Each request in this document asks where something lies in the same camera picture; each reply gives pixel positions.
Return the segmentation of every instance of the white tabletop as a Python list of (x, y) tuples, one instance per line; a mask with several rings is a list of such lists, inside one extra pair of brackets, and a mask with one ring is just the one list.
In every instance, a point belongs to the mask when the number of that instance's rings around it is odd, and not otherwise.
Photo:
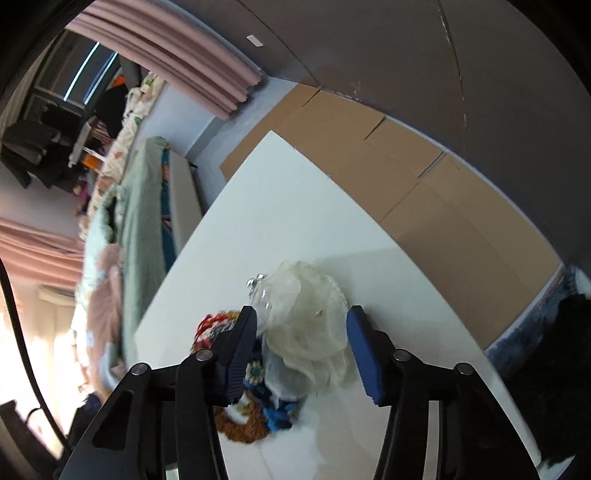
[[(397, 347), (424, 362), (472, 364), (539, 463), (505, 386), (431, 282), (343, 190), (273, 132), (232, 177), (168, 273), (137, 331), (139, 360), (153, 368), (181, 362), (206, 314), (248, 304), (246, 281), (274, 272), (284, 260), (319, 266)], [(374, 406), (358, 377), (347, 388), (312, 395), (289, 431), (252, 445), (222, 436), (229, 477), (372, 478), (388, 410)], [(436, 409), (431, 413), (435, 419)], [(430, 429), (437, 432), (435, 422)], [(434, 434), (429, 472), (437, 460)]]

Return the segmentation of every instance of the black cable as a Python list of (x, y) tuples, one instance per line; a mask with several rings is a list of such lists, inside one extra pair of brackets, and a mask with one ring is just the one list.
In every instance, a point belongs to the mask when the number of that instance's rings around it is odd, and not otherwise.
[(70, 447), (70, 444), (68, 443), (64, 434), (61, 432), (56, 420), (53, 418), (53, 415), (51, 415), (45, 398), (43, 398), (41, 390), (39, 389), (39, 384), (35, 379), (35, 373), (33, 373), (31, 359), (29, 358), (29, 354), (27, 352), (25, 337), (22, 334), (21, 321), (18, 318), (17, 303), (14, 300), (10, 279), (8, 278), (8, 272), (4, 267), (4, 263), (2, 263), (2, 258), (0, 258), (0, 286), (2, 287), (2, 292), (4, 293), (4, 300), (6, 301), (8, 316), (10, 317), (10, 323), (12, 324), (12, 331), (14, 332), (14, 337), (17, 340), (18, 353), (21, 355), (22, 365), (25, 368), (25, 372), (27, 373), (27, 378), (29, 379), (33, 393), (35, 394), (35, 397), (39, 402), (43, 413), (47, 417), (47, 421), (49, 422), (51, 429), (56, 434), (57, 439), (64, 446), (64, 451), (67, 453), (72, 453), (72, 448)]
[(29, 415), (27, 415), (27, 419), (25, 420), (25, 424), (27, 426), (29, 425), (29, 420), (31, 420), (31, 415), (33, 415), (37, 410), (41, 410), (41, 407), (35, 407), (29, 412)]

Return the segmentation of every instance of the green blanket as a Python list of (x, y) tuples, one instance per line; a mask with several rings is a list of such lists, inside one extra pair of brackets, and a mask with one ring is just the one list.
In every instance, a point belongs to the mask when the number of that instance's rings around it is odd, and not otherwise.
[(160, 189), (166, 140), (147, 139), (128, 160), (122, 182), (123, 358), (129, 368), (138, 360), (135, 331), (166, 276), (162, 245)]

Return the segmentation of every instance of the cardboard box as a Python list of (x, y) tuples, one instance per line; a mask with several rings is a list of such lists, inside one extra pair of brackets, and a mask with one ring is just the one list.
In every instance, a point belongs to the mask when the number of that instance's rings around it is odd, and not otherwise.
[(533, 295), (452, 206), (419, 183), (380, 223), (464, 322), (490, 345)]
[(541, 290), (560, 260), (510, 202), (449, 154), (423, 181), (470, 222), (531, 294)]
[(371, 108), (312, 87), (296, 86), (260, 121), (222, 164), (226, 178), (269, 130), (398, 242), (483, 348), (560, 265), (529, 221), (461, 161)]
[(437, 145), (392, 120), (385, 119), (366, 142), (398, 160), (419, 177), (443, 152)]
[(418, 183), (397, 160), (366, 142), (350, 148), (330, 177), (376, 222), (380, 222)]
[(351, 158), (362, 158), (363, 140), (384, 114), (328, 92), (318, 92), (273, 130), (331, 175)]

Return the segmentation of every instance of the blue yarn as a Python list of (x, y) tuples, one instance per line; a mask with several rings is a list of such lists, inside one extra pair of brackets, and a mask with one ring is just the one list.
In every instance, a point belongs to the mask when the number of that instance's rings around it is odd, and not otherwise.
[[(252, 361), (262, 362), (261, 340), (257, 339), (252, 351)], [(265, 385), (265, 381), (258, 385), (252, 385), (247, 380), (243, 382), (244, 388), (249, 390), (252, 395), (262, 405), (262, 412), (267, 420), (267, 428), (272, 432), (277, 430), (289, 430), (295, 420), (295, 415), (290, 415), (290, 412), (296, 412), (300, 406), (300, 402), (287, 401), (279, 399), (278, 405), (275, 406), (272, 400), (273, 393)]]

